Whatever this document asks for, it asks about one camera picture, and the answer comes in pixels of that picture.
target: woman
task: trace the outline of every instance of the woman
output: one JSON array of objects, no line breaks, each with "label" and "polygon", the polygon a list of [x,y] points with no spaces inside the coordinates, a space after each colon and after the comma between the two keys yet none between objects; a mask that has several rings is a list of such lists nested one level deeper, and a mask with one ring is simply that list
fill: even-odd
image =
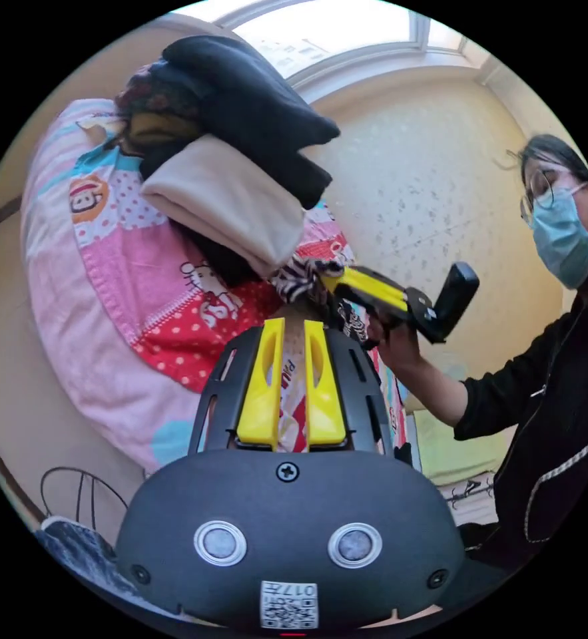
[{"label": "woman", "polygon": [[408,326],[388,341],[379,320],[369,328],[384,363],[457,440],[518,424],[494,479],[499,522],[460,528],[473,561],[445,593],[458,602],[496,587],[537,553],[588,482],[588,168],[551,135],[533,137],[517,157],[522,218],[547,269],[577,291],[571,312],[502,370],[463,383],[422,358]]}]

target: striped cloth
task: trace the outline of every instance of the striped cloth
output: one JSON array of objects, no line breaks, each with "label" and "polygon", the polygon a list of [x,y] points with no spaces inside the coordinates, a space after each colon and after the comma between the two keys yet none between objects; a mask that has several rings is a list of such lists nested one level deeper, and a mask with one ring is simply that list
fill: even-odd
[{"label": "striped cloth", "polygon": [[315,260],[293,255],[271,283],[285,304],[304,301],[329,328],[335,328],[361,345],[369,346],[367,328],[354,308],[332,295],[320,276],[339,278],[344,265],[337,260]]}]

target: circular sensor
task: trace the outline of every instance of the circular sensor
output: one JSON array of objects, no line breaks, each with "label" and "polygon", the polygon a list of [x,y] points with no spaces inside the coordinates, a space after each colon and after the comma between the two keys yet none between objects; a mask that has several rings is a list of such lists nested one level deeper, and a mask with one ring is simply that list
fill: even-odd
[{"label": "circular sensor", "polygon": [[337,566],[364,568],[380,554],[382,537],[369,524],[347,524],[331,536],[327,549],[329,557]]},{"label": "circular sensor", "polygon": [[247,542],[233,524],[208,521],[194,534],[194,548],[207,563],[214,566],[234,566],[245,556]]}]

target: qr code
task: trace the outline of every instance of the qr code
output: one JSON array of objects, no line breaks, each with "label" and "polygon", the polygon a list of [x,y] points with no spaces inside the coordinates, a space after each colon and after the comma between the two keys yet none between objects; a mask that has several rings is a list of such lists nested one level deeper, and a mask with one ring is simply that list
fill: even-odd
[{"label": "qr code", "polygon": [[316,584],[262,582],[260,625],[272,630],[317,628],[318,587]]}]

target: blue surgical mask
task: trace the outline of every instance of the blue surgical mask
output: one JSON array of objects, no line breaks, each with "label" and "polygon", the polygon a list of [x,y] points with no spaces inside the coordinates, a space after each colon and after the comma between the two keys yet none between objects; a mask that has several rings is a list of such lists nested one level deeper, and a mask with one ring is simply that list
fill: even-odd
[{"label": "blue surgical mask", "polygon": [[570,290],[588,276],[588,231],[582,225],[573,194],[584,187],[554,188],[533,205],[533,241],[547,269]]}]

